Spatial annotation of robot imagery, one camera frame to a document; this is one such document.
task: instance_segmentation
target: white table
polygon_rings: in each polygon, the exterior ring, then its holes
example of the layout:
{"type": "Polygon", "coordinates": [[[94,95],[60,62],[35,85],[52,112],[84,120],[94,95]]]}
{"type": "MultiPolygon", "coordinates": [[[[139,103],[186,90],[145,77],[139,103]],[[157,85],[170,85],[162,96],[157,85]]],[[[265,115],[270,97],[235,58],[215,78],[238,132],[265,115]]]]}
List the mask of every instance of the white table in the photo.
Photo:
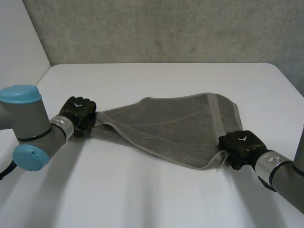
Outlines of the white table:
{"type": "MultiPolygon", "coordinates": [[[[304,99],[270,64],[84,64],[52,67],[39,82],[49,117],[70,96],[99,111],[151,97],[219,93],[244,129],[294,158],[304,99]]],[[[0,168],[17,141],[0,132],[0,168]]],[[[41,171],[0,181],[2,228],[302,228],[304,215],[265,189],[250,167],[198,171],[91,139],[68,142],[41,171]]]]}

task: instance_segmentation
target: concrete wall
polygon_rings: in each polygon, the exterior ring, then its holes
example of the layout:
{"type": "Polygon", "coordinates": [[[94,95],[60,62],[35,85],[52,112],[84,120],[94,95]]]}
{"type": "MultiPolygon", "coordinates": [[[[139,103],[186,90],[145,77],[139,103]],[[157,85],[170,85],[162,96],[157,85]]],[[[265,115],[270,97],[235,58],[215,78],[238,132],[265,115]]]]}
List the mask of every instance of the concrete wall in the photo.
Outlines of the concrete wall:
{"type": "Polygon", "coordinates": [[[304,95],[303,0],[23,0],[52,65],[267,62],[304,95]]]}

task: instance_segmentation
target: towel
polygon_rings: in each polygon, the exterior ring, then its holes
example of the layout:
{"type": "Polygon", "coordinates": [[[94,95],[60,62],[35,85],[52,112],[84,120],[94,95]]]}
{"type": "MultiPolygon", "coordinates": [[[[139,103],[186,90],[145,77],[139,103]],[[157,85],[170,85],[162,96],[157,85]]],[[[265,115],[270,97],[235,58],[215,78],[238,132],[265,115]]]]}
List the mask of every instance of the towel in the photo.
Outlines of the towel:
{"type": "Polygon", "coordinates": [[[219,94],[146,97],[96,114],[94,138],[139,148],[192,169],[219,168],[228,154],[219,137],[242,130],[238,107],[219,94]]]}

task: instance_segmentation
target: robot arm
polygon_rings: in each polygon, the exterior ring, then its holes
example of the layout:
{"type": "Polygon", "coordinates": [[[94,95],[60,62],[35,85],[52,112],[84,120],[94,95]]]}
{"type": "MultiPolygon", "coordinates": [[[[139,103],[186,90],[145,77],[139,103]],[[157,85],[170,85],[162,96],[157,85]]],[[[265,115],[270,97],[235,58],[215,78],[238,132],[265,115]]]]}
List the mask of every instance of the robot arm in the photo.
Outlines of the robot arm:
{"type": "Polygon", "coordinates": [[[250,131],[220,137],[219,147],[229,153],[232,168],[252,166],[266,188],[277,191],[304,214],[304,131],[294,161],[268,150],[250,131]]]}
{"type": "Polygon", "coordinates": [[[85,125],[87,116],[94,117],[94,102],[83,98],[70,99],[76,99],[78,105],[82,103],[82,109],[78,110],[80,115],[61,110],[59,115],[49,120],[35,86],[16,85],[0,90],[0,130],[13,129],[19,142],[12,155],[13,162],[2,176],[16,165],[28,171],[42,169],[75,129],[85,125]]]}

